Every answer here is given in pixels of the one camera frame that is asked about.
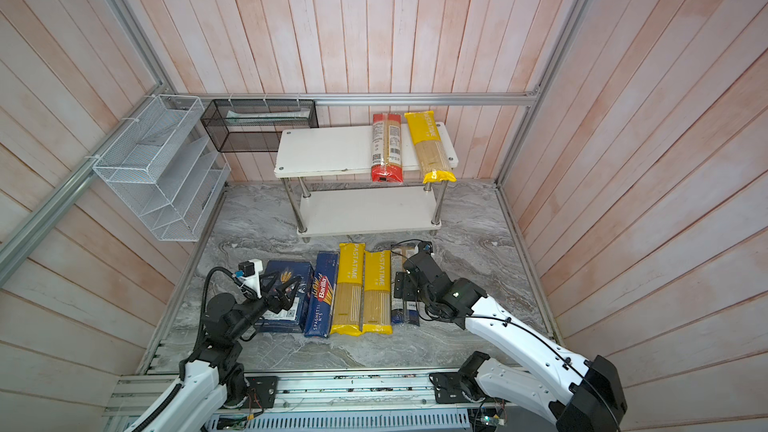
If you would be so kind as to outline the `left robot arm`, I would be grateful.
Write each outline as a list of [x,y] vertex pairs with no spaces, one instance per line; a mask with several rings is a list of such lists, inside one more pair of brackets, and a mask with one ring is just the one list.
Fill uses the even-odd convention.
[[247,330],[267,312],[289,310],[302,279],[267,282],[258,264],[242,262],[232,272],[216,266],[206,274],[195,344],[180,361],[178,377],[128,429],[130,431],[204,431],[220,409],[247,408],[247,420],[274,405],[277,378],[250,381],[239,361]]

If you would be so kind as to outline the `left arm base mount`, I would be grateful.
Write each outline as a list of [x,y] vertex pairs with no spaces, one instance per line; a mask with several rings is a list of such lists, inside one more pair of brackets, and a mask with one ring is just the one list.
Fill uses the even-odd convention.
[[224,407],[271,409],[275,403],[278,380],[277,376],[236,376],[227,383],[228,396]]

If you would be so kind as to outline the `red spaghetti bag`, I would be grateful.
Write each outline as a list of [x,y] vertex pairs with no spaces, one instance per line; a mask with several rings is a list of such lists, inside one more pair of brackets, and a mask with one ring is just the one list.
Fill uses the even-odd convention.
[[372,124],[373,182],[403,182],[401,116],[392,113],[376,113]]

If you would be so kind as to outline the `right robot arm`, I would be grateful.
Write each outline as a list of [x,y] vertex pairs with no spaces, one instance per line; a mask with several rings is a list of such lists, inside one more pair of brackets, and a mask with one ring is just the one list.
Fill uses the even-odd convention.
[[430,320],[457,325],[516,364],[509,368],[475,351],[457,371],[431,374],[437,402],[473,402],[481,410],[496,400],[524,408],[559,431],[619,430],[628,405],[611,361],[567,350],[514,317],[474,282],[451,279],[434,260],[429,242],[420,243],[403,268],[406,288]]

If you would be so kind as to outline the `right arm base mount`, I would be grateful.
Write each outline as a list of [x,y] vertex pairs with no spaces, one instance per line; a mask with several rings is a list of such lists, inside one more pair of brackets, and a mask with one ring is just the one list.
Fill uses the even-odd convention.
[[433,386],[434,398],[438,404],[477,403],[484,399],[509,402],[505,389],[492,374],[474,375],[461,372],[430,373],[429,381]]

